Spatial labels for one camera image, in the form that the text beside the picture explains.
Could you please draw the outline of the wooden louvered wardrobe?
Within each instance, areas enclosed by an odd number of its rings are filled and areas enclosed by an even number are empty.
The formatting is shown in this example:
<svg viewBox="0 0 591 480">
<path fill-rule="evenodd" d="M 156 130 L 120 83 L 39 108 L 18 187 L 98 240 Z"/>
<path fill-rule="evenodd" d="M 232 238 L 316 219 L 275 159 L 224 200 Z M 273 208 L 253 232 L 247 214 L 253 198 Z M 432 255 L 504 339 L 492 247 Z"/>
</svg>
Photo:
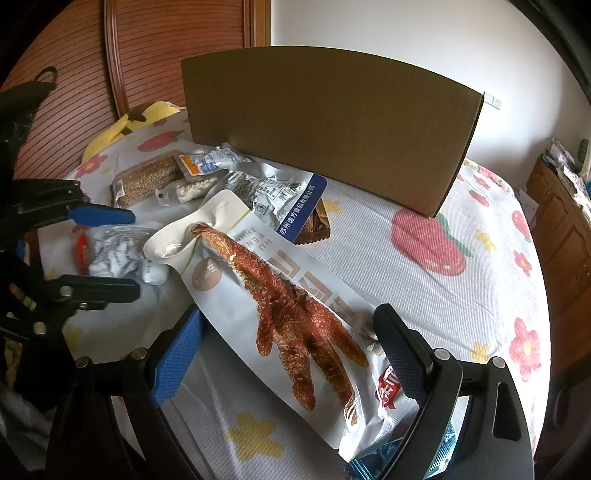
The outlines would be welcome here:
<svg viewBox="0 0 591 480">
<path fill-rule="evenodd" d="M 59 178 L 88 143 L 150 101 L 185 103 L 180 62 L 270 45 L 269 1 L 73 1 L 12 67 L 2 89 L 56 68 L 14 168 L 17 178 Z"/>
</svg>

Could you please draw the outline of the grain bar snack packet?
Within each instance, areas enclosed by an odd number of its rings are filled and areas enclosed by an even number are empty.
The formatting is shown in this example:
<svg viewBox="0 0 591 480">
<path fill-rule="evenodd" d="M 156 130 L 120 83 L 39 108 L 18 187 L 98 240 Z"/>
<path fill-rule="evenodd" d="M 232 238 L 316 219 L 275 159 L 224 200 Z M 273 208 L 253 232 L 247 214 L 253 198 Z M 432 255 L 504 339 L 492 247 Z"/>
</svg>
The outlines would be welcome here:
<svg viewBox="0 0 591 480">
<path fill-rule="evenodd" d="M 172 154 L 164 154 L 118 173 L 112 184 L 114 207 L 128 209 L 180 180 L 182 172 Z"/>
</svg>

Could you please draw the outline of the brown foil snack packet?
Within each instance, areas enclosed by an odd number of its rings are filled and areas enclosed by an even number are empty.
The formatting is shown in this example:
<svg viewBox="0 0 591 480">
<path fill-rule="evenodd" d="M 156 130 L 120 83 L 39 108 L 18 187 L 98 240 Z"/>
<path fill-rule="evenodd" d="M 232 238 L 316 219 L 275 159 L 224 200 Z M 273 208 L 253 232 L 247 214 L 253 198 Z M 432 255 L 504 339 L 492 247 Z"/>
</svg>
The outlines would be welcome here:
<svg viewBox="0 0 591 480">
<path fill-rule="evenodd" d="M 294 243 L 297 245 L 311 244 L 331 236 L 331 224 L 329 224 L 328 213 L 325 210 L 324 201 L 319 200 L 315 210 L 308 216 L 304 228 L 298 233 Z"/>
</svg>

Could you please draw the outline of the pile of papers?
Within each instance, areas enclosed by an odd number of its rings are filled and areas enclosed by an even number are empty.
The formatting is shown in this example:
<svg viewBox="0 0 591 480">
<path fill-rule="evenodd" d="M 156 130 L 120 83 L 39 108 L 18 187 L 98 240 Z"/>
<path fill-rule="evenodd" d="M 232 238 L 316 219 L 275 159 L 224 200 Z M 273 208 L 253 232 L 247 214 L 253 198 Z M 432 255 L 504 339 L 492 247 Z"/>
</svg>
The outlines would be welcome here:
<svg viewBox="0 0 591 480">
<path fill-rule="evenodd" d="M 576 192 L 584 193 L 590 196 L 590 190 L 583 178 L 579 175 L 580 168 L 577 166 L 575 158 L 555 138 L 549 140 L 543 159 L 554 168 L 560 177 L 564 177 L 574 187 Z"/>
</svg>

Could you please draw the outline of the silver orange snack packet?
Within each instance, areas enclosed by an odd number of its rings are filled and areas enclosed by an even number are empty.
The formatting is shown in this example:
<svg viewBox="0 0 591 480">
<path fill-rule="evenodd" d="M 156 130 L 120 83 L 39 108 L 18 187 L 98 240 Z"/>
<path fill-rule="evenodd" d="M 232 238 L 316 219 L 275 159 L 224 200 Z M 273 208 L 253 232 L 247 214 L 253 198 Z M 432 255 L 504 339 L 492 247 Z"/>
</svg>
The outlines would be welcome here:
<svg viewBox="0 0 591 480">
<path fill-rule="evenodd" d="M 249 163 L 249 157 L 235 151 L 228 143 L 217 147 L 198 148 L 175 155 L 175 161 L 187 180 L 194 180 L 221 170 L 235 170 L 239 163 Z"/>
</svg>

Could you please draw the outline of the chicken foot snack bag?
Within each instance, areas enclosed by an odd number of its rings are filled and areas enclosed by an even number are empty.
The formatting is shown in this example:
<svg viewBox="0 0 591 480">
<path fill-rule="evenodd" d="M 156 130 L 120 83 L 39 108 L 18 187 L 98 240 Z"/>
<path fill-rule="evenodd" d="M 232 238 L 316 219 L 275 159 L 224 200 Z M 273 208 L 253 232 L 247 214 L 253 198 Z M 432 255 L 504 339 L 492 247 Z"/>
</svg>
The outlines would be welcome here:
<svg viewBox="0 0 591 480">
<path fill-rule="evenodd" d="M 164 226 L 143 251 L 178 273 L 235 354 L 342 459 L 389 441 L 413 410 L 373 307 L 235 193 Z"/>
</svg>

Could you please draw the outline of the white rice cake packet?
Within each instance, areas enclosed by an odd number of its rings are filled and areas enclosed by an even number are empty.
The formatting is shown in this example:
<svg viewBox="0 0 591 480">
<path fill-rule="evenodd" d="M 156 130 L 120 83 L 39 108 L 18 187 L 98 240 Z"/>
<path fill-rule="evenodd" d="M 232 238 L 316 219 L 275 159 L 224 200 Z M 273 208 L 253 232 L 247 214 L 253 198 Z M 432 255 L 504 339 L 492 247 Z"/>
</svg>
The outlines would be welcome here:
<svg viewBox="0 0 591 480">
<path fill-rule="evenodd" d="M 207 177 L 195 182 L 176 180 L 162 189 L 156 189 L 154 193 L 161 206 L 175 206 L 204 197 L 217 182 L 216 177 Z"/>
</svg>

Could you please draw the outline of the silver blue-edged snack packet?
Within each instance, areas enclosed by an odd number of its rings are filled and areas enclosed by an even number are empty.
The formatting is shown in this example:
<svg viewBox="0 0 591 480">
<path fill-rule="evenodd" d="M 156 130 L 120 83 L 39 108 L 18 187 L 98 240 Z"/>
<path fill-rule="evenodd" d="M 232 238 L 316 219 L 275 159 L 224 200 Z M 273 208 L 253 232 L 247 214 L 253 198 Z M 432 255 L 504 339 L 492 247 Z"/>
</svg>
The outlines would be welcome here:
<svg viewBox="0 0 591 480">
<path fill-rule="evenodd" d="M 252 161 L 238 164 L 221 188 L 235 193 L 267 227 L 294 243 L 327 184 L 315 173 Z"/>
</svg>

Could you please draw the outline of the crumpled silver snack packet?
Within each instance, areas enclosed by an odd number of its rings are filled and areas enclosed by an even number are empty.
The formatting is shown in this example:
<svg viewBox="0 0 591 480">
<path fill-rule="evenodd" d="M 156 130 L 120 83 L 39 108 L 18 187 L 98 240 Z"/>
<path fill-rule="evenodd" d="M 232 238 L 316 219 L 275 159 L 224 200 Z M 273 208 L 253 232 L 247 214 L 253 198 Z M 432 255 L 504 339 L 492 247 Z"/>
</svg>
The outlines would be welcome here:
<svg viewBox="0 0 591 480">
<path fill-rule="evenodd" d="M 169 269 L 150 261 L 143 253 L 155 229 L 145 225 L 109 225 L 83 231 L 77 236 L 73 257 L 79 270 L 92 277 L 131 278 L 144 284 L 166 283 Z"/>
</svg>

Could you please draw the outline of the yellow plush toy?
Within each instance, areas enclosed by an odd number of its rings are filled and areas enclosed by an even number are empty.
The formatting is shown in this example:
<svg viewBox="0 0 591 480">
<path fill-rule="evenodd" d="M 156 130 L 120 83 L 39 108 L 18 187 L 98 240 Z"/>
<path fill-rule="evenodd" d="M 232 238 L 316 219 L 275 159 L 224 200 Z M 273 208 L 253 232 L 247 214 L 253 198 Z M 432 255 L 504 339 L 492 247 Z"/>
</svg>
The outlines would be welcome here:
<svg viewBox="0 0 591 480">
<path fill-rule="evenodd" d="M 152 124 L 161 125 L 166 118 L 182 110 L 183 107 L 167 101 L 150 101 L 132 108 L 89 142 L 82 154 L 81 163 L 87 163 L 111 144 L 137 130 Z"/>
</svg>

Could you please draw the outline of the strawberry print bed sheet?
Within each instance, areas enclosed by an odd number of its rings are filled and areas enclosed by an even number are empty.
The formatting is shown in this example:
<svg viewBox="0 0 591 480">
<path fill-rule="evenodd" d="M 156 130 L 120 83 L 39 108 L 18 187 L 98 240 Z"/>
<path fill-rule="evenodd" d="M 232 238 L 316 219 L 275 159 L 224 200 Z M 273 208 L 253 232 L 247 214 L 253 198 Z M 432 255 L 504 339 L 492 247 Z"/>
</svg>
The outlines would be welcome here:
<svg viewBox="0 0 591 480">
<path fill-rule="evenodd" d="M 92 201 L 110 204 L 118 173 L 194 146 L 185 112 L 155 125 L 102 148 L 66 179 L 79 181 Z M 140 152 L 140 144 L 156 136 L 178 137 L 178 145 Z M 550 323 L 538 254 L 511 187 L 466 159 L 436 218 L 335 180 L 328 180 L 322 200 L 329 239 L 283 249 L 291 260 L 277 253 L 279 246 L 269 254 L 257 248 L 259 256 L 325 299 L 322 265 L 373 308 L 390 303 L 409 328 L 459 360 L 486 363 L 501 356 L 535 452 L 549 391 Z M 98 235 L 86 232 L 73 221 L 41 229 L 48 279 L 82 271 L 75 243 L 86 236 L 94 245 Z M 172 270 L 163 286 L 139 283 L 139 300 L 81 311 L 66 322 L 63 333 L 75 359 L 114 361 L 132 347 L 148 346 L 191 302 Z M 338 452 L 263 386 L 211 326 L 163 412 L 204 479 L 349 479 Z"/>
</svg>

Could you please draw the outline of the brown cardboard box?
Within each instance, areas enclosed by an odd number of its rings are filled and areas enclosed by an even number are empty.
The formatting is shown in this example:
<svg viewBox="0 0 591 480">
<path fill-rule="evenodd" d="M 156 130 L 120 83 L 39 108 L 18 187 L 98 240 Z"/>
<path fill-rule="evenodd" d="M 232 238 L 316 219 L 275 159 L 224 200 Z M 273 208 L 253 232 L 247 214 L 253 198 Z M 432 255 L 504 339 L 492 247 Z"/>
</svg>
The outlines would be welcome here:
<svg viewBox="0 0 591 480">
<path fill-rule="evenodd" d="M 443 205 L 475 132 L 481 93 L 358 51 L 257 47 L 181 63 L 196 143 L 228 143 L 388 198 Z"/>
</svg>

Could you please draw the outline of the wooden side cabinet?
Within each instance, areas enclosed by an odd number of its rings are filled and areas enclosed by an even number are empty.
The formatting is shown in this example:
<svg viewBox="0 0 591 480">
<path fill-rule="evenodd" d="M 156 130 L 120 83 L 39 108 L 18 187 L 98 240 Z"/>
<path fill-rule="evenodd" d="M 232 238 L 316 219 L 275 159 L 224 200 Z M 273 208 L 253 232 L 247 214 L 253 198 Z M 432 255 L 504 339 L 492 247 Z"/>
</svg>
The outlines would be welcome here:
<svg viewBox="0 0 591 480">
<path fill-rule="evenodd" d="M 590 355 L 590 224 L 544 161 L 526 187 L 538 204 L 532 235 L 548 299 L 551 371 L 559 374 Z"/>
</svg>

